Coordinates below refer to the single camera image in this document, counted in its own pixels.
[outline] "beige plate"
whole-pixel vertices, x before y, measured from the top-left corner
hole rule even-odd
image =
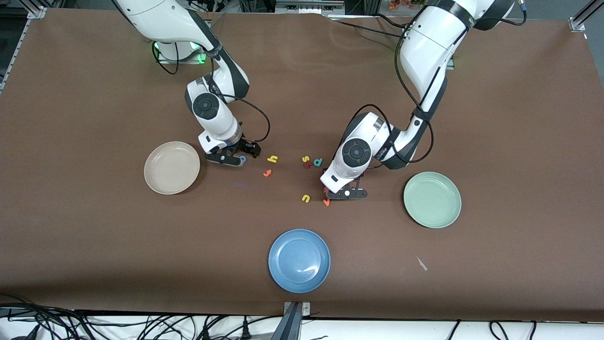
[[[183,142],[158,146],[145,162],[145,181],[153,191],[173,195],[187,189],[199,174],[199,155]]]

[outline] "brown table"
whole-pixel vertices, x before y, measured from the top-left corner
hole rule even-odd
[[[168,75],[116,11],[51,9],[32,23],[0,96],[1,291],[78,309],[268,315],[306,300],[321,316],[604,318],[604,91],[566,22],[472,31],[432,154],[368,171],[366,200],[329,207],[321,170],[301,158],[327,164],[365,103],[406,127],[395,38],[318,15],[225,15],[215,31],[272,132],[259,159],[202,161],[193,187],[163,196],[145,184],[144,161],[164,142],[197,145],[183,93],[208,66]],[[264,134],[257,112],[230,108],[248,136]],[[422,171],[459,187],[452,226],[406,214],[403,186]],[[293,228],[318,232],[332,254],[327,280],[305,295],[279,288],[266,263]]]

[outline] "blue plate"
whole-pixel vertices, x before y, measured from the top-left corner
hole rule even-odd
[[[306,229],[292,229],[275,240],[268,254],[272,278],[292,293],[308,293],[325,281],[331,257],[323,239]]]

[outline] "wire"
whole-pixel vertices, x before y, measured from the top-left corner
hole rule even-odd
[[[426,153],[419,157],[416,160],[410,160],[410,159],[405,159],[403,156],[401,156],[399,154],[398,151],[396,151],[396,149],[394,148],[394,142],[390,141],[390,144],[392,145],[392,149],[394,150],[394,154],[396,155],[396,157],[398,157],[401,161],[403,162],[407,162],[407,163],[418,163],[421,162],[422,160],[426,159],[426,157],[428,155],[430,155],[430,152],[432,152],[432,147],[434,147],[434,131],[432,130],[432,123],[430,123],[429,120],[424,120],[424,122],[428,125],[428,128],[430,129],[430,146],[428,147],[428,150],[426,151]]]
[[[361,108],[356,110],[355,114],[352,115],[352,118],[350,119],[350,121],[348,122],[346,127],[348,127],[352,123],[352,121],[355,119],[356,116],[359,115],[359,113],[361,113],[361,110],[363,110],[364,108],[368,108],[368,107],[372,107],[380,112],[380,114],[384,118],[384,121],[386,122],[386,126],[388,128],[388,136],[392,135],[392,129],[390,128],[390,122],[388,121],[388,117],[386,117],[386,115],[384,114],[382,109],[380,109],[375,104],[365,104],[365,105],[361,106]],[[340,142],[338,143],[338,146],[336,147],[336,151],[333,153],[332,160],[336,158],[336,154],[338,153],[338,149],[339,149],[340,145],[342,145],[342,143],[344,143],[344,138],[346,137],[345,135],[346,135],[346,130],[344,130],[344,133],[342,133],[342,137],[340,138]]]
[[[530,331],[528,340],[533,340],[533,335],[535,335],[535,331],[537,330],[537,321],[531,321],[531,322],[533,323],[533,329]]]
[[[411,27],[411,24],[413,22],[415,22],[415,20],[417,20],[417,18],[420,16],[420,14],[422,14],[422,12],[425,8],[426,7],[422,7],[422,9],[413,17],[413,19],[409,22],[409,24],[405,26],[405,28],[403,29],[403,33],[400,35],[399,41],[396,44],[396,48],[394,49],[394,70],[396,71],[396,76],[399,78],[400,84],[403,85],[405,92],[407,92],[407,95],[409,96],[409,98],[411,98],[411,100],[413,100],[413,102],[415,103],[417,108],[420,107],[419,102],[417,101],[417,99],[415,99],[413,94],[411,94],[411,91],[409,90],[409,88],[405,84],[405,81],[403,80],[402,76],[400,75],[399,53],[400,53],[400,48],[403,45],[403,40],[405,40],[405,33],[407,33],[407,31]]]
[[[405,28],[405,27],[407,27],[407,25],[409,25],[409,23],[407,23],[407,24],[397,24],[396,22],[390,20],[389,17],[383,15],[382,13],[373,13],[372,16],[378,16],[378,17],[386,20],[390,25],[392,25],[394,27],[398,27],[398,28]]]
[[[214,59],[210,58],[210,62],[212,64],[212,71],[210,72],[210,80],[214,81]],[[247,101],[243,98],[239,98],[236,96],[231,96],[229,94],[223,94],[223,93],[220,93],[219,95],[216,93],[214,93],[214,94],[217,96],[229,97],[229,98],[233,98],[236,100],[240,100],[241,102],[244,102],[244,103],[248,104],[249,106],[253,107],[254,109],[256,109],[256,111],[260,112],[260,114],[264,116],[264,118],[266,119],[266,124],[268,126],[266,128],[266,134],[264,135],[264,137],[262,137],[261,139],[245,139],[245,140],[247,140],[248,142],[260,143],[268,137],[269,133],[271,133],[271,120],[268,118],[266,113],[264,113],[264,111],[262,111],[259,107],[255,106],[254,104],[250,103],[249,101]]]
[[[359,1],[356,3],[356,5],[355,5],[355,6],[354,6],[354,7],[353,7],[351,10],[350,10],[350,12],[348,12],[348,14],[347,14],[347,15],[350,15],[352,12],[354,12],[354,11],[356,10],[356,7],[357,7],[357,6],[358,6],[358,5],[361,3],[361,1],[363,1],[363,0],[359,0]]]
[[[355,25],[355,24],[349,24],[348,22],[343,22],[343,21],[338,21],[338,22],[340,24],[342,24],[342,25],[352,26],[352,27],[360,28],[362,30],[372,31],[372,32],[380,33],[380,34],[385,34],[387,36],[395,36],[395,37],[399,38],[398,34],[388,33],[388,32],[379,31],[379,30],[374,30],[373,28],[368,28],[368,27],[365,27],[365,26],[359,26],[359,25]]]
[[[243,98],[239,98],[239,97],[236,97],[236,96],[231,96],[229,94],[220,94],[220,96],[234,98],[236,100],[244,102],[244,103],[248,104],[249,106],[253,107],[254,109],[256,109],[256,111],[260,112],[260,114],[263,115],[264,118],[266,119],[267,127],[266,127],[266,134],[264,135],[264,137],[262,137],[261,139],[247,139],[247,138],[245,138],[245,140],[247,140],[248,142],[260,143],[260,142],[262,142],[263,140],[265,140],[268,137],[269,133],[271,133],[271,121],[268,119],[268,116],[266,115],[266,113],[264,113],[264,111],[262,111],[259,107],[255,106],[254,104],[250,103],[249,101],[247,101],[247,100],[245,100]]]
[[[18,296],[3,294],[0,293],[0,296],[6,296],[11,299],[15,299],[18,302],[8,302],[0,304],[0,309],[8,309],[8,313],[6,315],[0,316],[1,318],[7,318],[8,321],[11,322],[35,322],[37,323],[37,328],[42,328],[50,333],[50,338],[52,340],[97,340],[102,338],[104,340],[114,340],[110,337],[103,334],[98,327],[130,327],[135,325],[145,325],[141,333],[138,335],[138,339],[146,339],[153,332],[154,329],[158,327],[165,329],[158,330],[157,335],[153,337],[154,340],[159,339],[162,335],[169,333],[177,333],[181,340],[188,340],[183,333],[177,329],[175,326],[181,322],[184,322],[188,319],[193,323],[193,340],[197,334],[197,327],[194,322],[195,314],[185,314],[185,315],[173,315],[173,314],[164,314],[157,318],[152,318],[151,316],[147,317],[147,321],[145,322],[135,322],[131,324],[121,324],[121,323],[111,323],[111,322],[99,322],[99,321],[91,321],[85,314],[81,311],[73,311],[66,310],[56,307],[47,307],[37,305],[27,299],[23,299]],[[21,316],[24,319],[15,319],[15,317]],[[172,317],[178,317],[175,321],[171,321]],[[214,326],[221,319],[226,318],[226,316],[221,315],[216,319],[209,321],[209,317],[206,318],[206,324],[208,328]],[[55,326],[60,327],[64,330],[66,337],[64,337],[62,332],[57,332],[57,328]],[[82,330],[83,333],[86,333],[86,336],[79,335],[79,330]]]
[[[510,25],[514,25],[514,26],[522,26],[527,22],[527,11],[526,10],[522,11],[522,21],[521,22],[515,22],[515,21],[511,21],[511,20],[504,19],[504,18],[480,18],[480,19],[476,20],[476,22],[479,22],[482,20],[496,20],[496,21],[505,22],[506,24],[510,24]]]
[[[271,319],[271,318],[281,318],[282,316],[283,316],[283,315],[271,315],[271,316],[264,316],[264,317],[262,317],[262,318],[258,318],[258,319],[256,319],[256,320],[252,320],[252,321],[248,322],[248,325],[251,325],[251,324],[253,324],[253,323],[255,323],[255,322],[259,322],[259,321],[266,320],[266,319]],[[232,331],[228,332],[227,334],[225,334],[225,335],[223,335],[223,336],[220,336],[220,337],[216,337],[216,338],[214,338],[214,339],[212,339],[212,340],[224,340],[224,339],[228,339],[228,336],[229,336],[229,335],[231,335],[231,334],[235,333],[236,331],[238,331],[238,330],[240,330],[240,329],[242,329],[242,328],[243,328],[243,326],[241,325],[241,326],[237,327],[236,329],[234,329],[234,330],[232,330]]]
[[[166,67],[164,67],[162,65],[162,63],[159,62],[159,49],[155,48],[155,41],[153,41],[151,43],[151,52],[153,53],[153,57],[155,58],[155,62],[157,62],[159,64],[159,66],[161,66],[161,68],[164,69],[164,71],[168,72],[171,75],[174,75],[178,72],[178,65],[180,64],[180,60],[178,57],[178,44],[175,42],[174,43],[174,47],[176,48],[176,69],[174,70],[174,72],[170,72]]]
[[[198,10],[198,11],[201,11],[201,12],[207,12],[205,9],[203,9],[201,7],[201,5],[199,5],[199,3],[196,2],[195,3],[195,7],[193,7],[193,0],[188,0],[187,2],[188,2],[189,7],[191,7],[193,10]]]
[[[459,326],[459,324],[461,324],[461,320],[457,320],[457,322],[455,323],[455,325],[453,326],[453,329],[451,330],[451,332],[449,333],[449,337],[447,338],[447,340],[451,340],[453,339],[453,334],[455,334],[455,331],[457,329],[457,326]]]
[[[501,332],[503,333],[503,336],[505,337],[505,339],[506,340],[510,340],[507,337],[506,330],[503,329],[503,326],[499,323],[499,321],[491,321],[491,322],[489,322],[489,330],[490,330],[491,334],[493,334],[493,337],[495,337],[495,339],[497,339],[497,340],[502,340],[499,336],[497,336],[495,334],[495,331],[493,331],[493,325],[494,324],[496,324],[497,326],[499,326],[499,328],[501,329]]]

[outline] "black cable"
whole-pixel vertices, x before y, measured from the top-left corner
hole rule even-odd
[[[531,321],[533,323],[533,329],[530,331],[530,335],[528,336],[528,340],[533,340],[533,335],[535,335],[535,331],[537,330],[537,321]]]
[[[161,318],[163,318],[163,316],[160,316],[159,318],[155,319],[156,324],[155,324],[153,327],[149,328],[149,326],[145,326],[145,328],[143,329],[143,331],[141,331],[141,333],[138,335],[137,340],[143,340],[143,339],[145,339],[145,337],[146,337],[146,336],[147,336],[149,333],[151,333],[151,331],[152,331],[152,330],[153,330],[155,327],[157,327],[157,326],[159,326],[159,325],[161,324],[161,321],[166,321],[166,320],[168,320],[169,318],[171,318],[171,316],[166,316],[166,317],[165,317],[165,319],[163,319],[163,320],[162,320]]]
[[[411,91],[405,84],[403,77],[400,75],[399,54],[400,54],[400,48],[403,45],[403,41],[405,40],[405,33],[407,33],[407,31],[409,30],[409,28],[411,27],[413,22],[415,22],[417,20],[417,18],[422,14],[422,12],[424,11],[425,8],[426,7],[422,7],[422,9],[413,17],[413,19],[409,22],[409,24],[405,26],[405,28],[403,29],[403,33],[400,35],[399,41],[396,43],[396,48],[394,49],[394,70],[396,71],[396,76],[399,78],[399,82],[401,85],[403,85],[403,88],[405,89],[405,92],[407,92],[407,95],[409,96],[409,98],[411,98],[411,100],[413,100],[413,102],[415,103],[416,108],[420,108],[419,102],[417,101],[417,99],[415,99],[413,94],[411,94]]]
[[[114,340],[114,339],[108,338],[107,336],[105,336],[104,334],[102,334],[101,332],[99,332],[96,328],[94,328],[93,325],[89,324],[89,326],[90,326],[90,329],[92,329],[93,331],[95,331],[96,334],[100,335],[103,339],[105,339],[105,340]]]
[[[10,318],[16,318],[17,316],[22,316],[22,315],[25,315],[25,314],[31,314],[31,312],[27,310],[25,312],[21,312],[21,313],[18,313],[18,314],[13,314],[13,310],[9,309],[8,310],[8,314],[6,314],[4,316],[0,316],[0,319],[7,318],[8,321],[10,322],[10,321],[15,321],[15,320],[11,320]]]
[[[428,147],[428,150],[426,151],[426,153],[419,157],[416,160],[410,160],[410,159],[405,159],[403,156],[401,156],[399,154],[398,151],[396,151],[396,149],[394,148],[394,142],[390,141],[390,144],[392,145],[392,149],[394,150],[394,154],[396,155],[396,157],[398,157],[401,161],[403,162],[407,162],[407,163],[417,163],[417,162],[421,162],[422,160],[426,159],[426,157],[428,155],[430,155],[430,152],[432,152],[432,147],[434,146],[434,131],[432,130],[432,123],[430,123],[429,120],[424,120],[424,122],[426,122],[426,124],[428,125],[428,128],[430,129],[430,146]]]
[[[266,319],[271,319],[271,318],[281,318],[282,316],[283,316],[283,315],[271,315],[271,316],[264,316],[264,317],[262,317],[262,318],[258,318],[258,319],[256,319],[256,320],[252,320],[252,321],[248,322],[248,325],[251,325],[251,324],[253,324],[253,323],[255,323],[255,322],[259,322],[259,321],[266,320]],[[216,338],[214,338],[213,340],[225,340],[225,339],[228,339],[228,336],[229,336],[229,335],[231,335],[231,334],[235,333],[236,331],[238,331],[238,330],[240,330],[240,329],[242,329],[242,328],[243,328],[243,326],[241,325],[241,326],[237,327],[236,329],[234,329],[234,330],[232,330],[232,331],[228,332],[227,334],[222,335],[222,336],[220,336],[220,337],[216,337]]]
[[[176,48],[176,69],[174,72],[170,72],[166,67],[163,66],[162,63],[159,62],[159,49],[155,48],[155,41],[151,42],[151,52],[153,53],[153,57],[155,58],[155,62],[164,69],[164,71],[168,72],[171,75],[174,75],[178,72],[178,65],[180,64],[179,56],[178,56],[178,44],[175,42],[174,47]]]
[[[373,28],[369,28],[369,27],[365,27],[365,26],[359,26],[359,25],[355,25],[355,24],[349,24],[348,22],[343,22],[343,21],[338,21],[338,22],[340,24],[342,24],[342,25],[360,28],[361,30],[372,31],[372,32],[380,33],[380,34],[385,34],[387,36],[394,36],[394,37],[397,37],[397,38],[399,37],[398,34],[394,34],[394,33],[388,33],[388,32],[384,32],[384,31],[374,30]]]
[[[457,322],[455,323],[455,325],[453,326],[453,329],[451,330],[451,332],[449,333],[449,337],[447,338],[447,340],[451,340],[453,339],[453,334],[455,334],[455,331],[457,329],[457,326],[459,326],[459,324],[461,324],[461,320],[457,320]]]
[[[503,333],[503,336],[506,338],[506,340],[510,340],[507,337],[506,330],[503,329],[503,326],[499,323],[499,321],[491,321],[491,322],[489,322],[489,330],[490,330],[491,334],[493,334],[493,337],[495,337],[495,339],[497,339],[497,340],[502,340],[499,336],[497,336],[495,334],[495,331],[493,330],[493,325],[494,324],[496,324],[497,326],[499,326],[499,328],[501,329],[501,332]]]
[[[36,340],[38,330],[40,330],[40,325],[36,325],[25,337],[25,340]]]
[[[382,109],[380,109],[375,104],[365,104],[365,105],[361,106],[361,108],[358,109],[358,110],[356,110],[355,114],[352,115],[352,118],[350,119],[350,121],[348,122],[348,124],[346,124],[346,127],[348,127],[352,123],[352,121],[355,119],[355,117],[358,116],[359,113],[361,113],[361,111],[364,108],[368,108],[368,107],[372,107],[372,108],[374,108],[374,109],[376,109],[376,110],[378,110],[380,112],[380,114],[384,118],[384,122],[386,122],[386,126],[388,128],[388,136],[392,135],[392,128],[390,128],[390,122],[388,121],[388,117],[386,117],[386,115],[384,114],[384,112],[382,111]],[[344,130],[344,133],[342,133],[342,137],[340,138],[338,146],[336,147],[336,151],[333,153],[332,161],[333,161],[333,159],[336,158],[336,154],[338,153],[338,148],[340,147],[340,145],[342,145],[342,143],[344,143],[345,134],[346,134],[346,130]]]
[[[249,101],[247,101],[247,100],[245,100],[243,98],[239,98],[239,97],[236,97],[236,96],[231,96],[230,94],[220,94],[220,96],[234,98],[236,100],[244,102],[244,103],[248,104],[249,106],[253,107],[254,109],[256,109],[256,111],[260,112],[260,114],[263,115],[264,118],[266,119],[267,127],[266,127],[266,134],[264,135],[264,137],[262,137],[261,139],[247,139],[247,138],[245,138],[245,140],[247,140],[248,142],[260,143],[260,142],[262,142],[263,140],[265,140],[268,137],[269,133],[271,133],[271,121],[268,119],[268,116],[266,115],[266,113],[264,113],[264,111],[262,111],[259,107],[255,106],[254,104],[250,103]]]
[[[207,12],[206,10],[204,10],[203,8],[201,8],[201,6],[198,3],[195,4],[195,7],[193,7],[192,6],[193,5],[193,0],[188,0],[188,5],[189,5],[189,7],[193,8],[193,9],[195,9],[195,7],[196,7],[196,10],[198,10],[198,11]]]
[[[389,17],[383,15],[382,13],[373,13],[372,16],[378,16],[384,20],[386,20],[390,25],[398,28],[405,28],[408,24],[397,24],[396,22],[390,20]]]
[[[193,324],[193,336],[191,337],[191,340],[194,340],[195,334],[197,334],[197,325],[195,324],[195,319],[193,317],[191,317],[191,323]]]
[[[210,58],[210,62],[212,64],[212,71],[210,72],[210,79],[212,81],[214,81],[214,59]],[[264,113],[264,111],[262,111],[259,107],[255,106],[254,104],[250,103],[249,101],[247,101],[247,100],[245,100],[243,98],[239,98],[239,97],[236,97],[236,96],[231,96],[230,94],[222,94],[221,93],[220,95],[217,95],[217,96],[229,97],[229,98],[233,98],[233,99],[236,99],[236,100],[240,100],[240,101],[248,104],[249,106],[253,107],[254,109],[256,109],[256,111],[260,112],[260,114],[263,115],[264,118],[266,119],[266,124],[267,124],[268,127],[266,129],[266,134],[264,135],[264,137],[262,137],[261,139],[245,139],[245,140],[247,140],[249,142],[253,142],[253,143],[260,143],[260,142],[264,141],[268,137],[269,133],[271,133],[271,120],[268,118],[268,116],[266,115],[266,113]]]
[[[244,316],[243,317],[243,330],[241,331],[241,340],[250,340],[252,338],[252,334],[250,334],[249,332],[249,327],[248,327],[249,323],[248,323],[248,317]]]
[[[208,319],[210,318],[210,315],[205,317],[205,321],[204,321],[204,328],[208,328]]]
[[[350,10],[350,12],[348,12],[346,15],[350,15],[352,12],[354,12],[356,10],[356,7],[361,3],[362,0],[359,0],[356,5],[354,7],[352,7],[352,9]]]
[[[527,22],[527,12],[525,10],[522,11],[522,21],[521,22],[515,22],[515,21],[511,21],[511,20],[504,19],[504,18],[480,18],[480,19],[476,20],[476,22],[480,22],[482,20],[496,20],[496,21],[505,22],[506,24],[510,24],[510,25],[514,25],[514,26],[522,26]]]
[[[185,321],[186,319],[189,319],[189,318],[192,318],[192,317],[193,317],[192,315],[188,315],[188,316],[185,316],[184,318],[182,318],[182,319],[180,319],[180,320],[178,320],[178,321],[175,321],[174,323],[172,323],[172,324],[170,324],[170,325],[168,325],[168,324],[166,323],[166,325],[167,325],[168,327],[167,327],[165,330],[163,330],[163,331],[162,331],[160,334],[157,334],[156,336],[154,336],[154,337],[153,337],[153,340],[158,340],[160,336],[162,336],[162,335],[164,335],[164,334],[166,334],[166,333],[169,333],[169,332],[176,332],[178,335],[180,335],[180,336],[181,336],[181,339],[184,339],[184,335],[182,335],[182,332],[181,332],[181,331],[179,331],[179,330],[177,330],[177,329],[175,329],[175,328],[174,328],[174,326],[175,326],[176,324],[178,324],[179,322]]]
[[[100,326],[100,327],[131,327],[131,326],[137,326],[137,325],[144,325],[149,323],[148,321],[144,321],[144,322],[135,322],[133,324],[112,324],[112,323],[99,323],[99,322],[91,322],[90,320],[88,320],[87,317],[85,317],[86,319],[86,323],[88,323],[88,325],[93,325],[93,326]]]
[[[36,314],[36,317],[34,317],[34,319],[38,322],[38,324],[48,330],[49,332],[51,332],[51,337],[54,338],[54,335],[56,335],[56,333],[53,334],[52,328],[50,326],[50,322],[52,321],[53,323],[63,327],[68,335],[68,338],[73,338],[75,340],[79,340],[80,337],[77,334],[77,331],[72,329],[71,327],[69,327],[57,314],[59,315],[66,315],[66,316],[73,316],[75,317],[78,321],[80,321],[80,316],[69,311],[66,309],[61,309],[61,308],[51,308],[51,307],[46,307],[46,306],[40,306],[37,304],[34,304],[31,301],[28,301],[26,299],[20,298],[18,296],[14,296],[11,294],[5,294],[5,293],[0,293],[0,296],[6,296],[8,298],[11,299],[15,299],[19,302],[17,303],[4,303],[4,304],[0,304],[0,307],[3,308],[21,308],[21,309],[26,309],[26,310],[30,310],[31,312]],[[38,319],[38,316],[42,317],[42,320],[46,323],[46,325],[44,325],[42,323],[42,321],[40,321]],[[90,330],[87,327],[84,327],[87,335],[90,337],[90,340],[95,340],[94,335],[92,335],[92,333],[90,332]]]
[[[227,315],[219,315],[208,324],[208,329],[214,327],[220,320],[227,318]]]

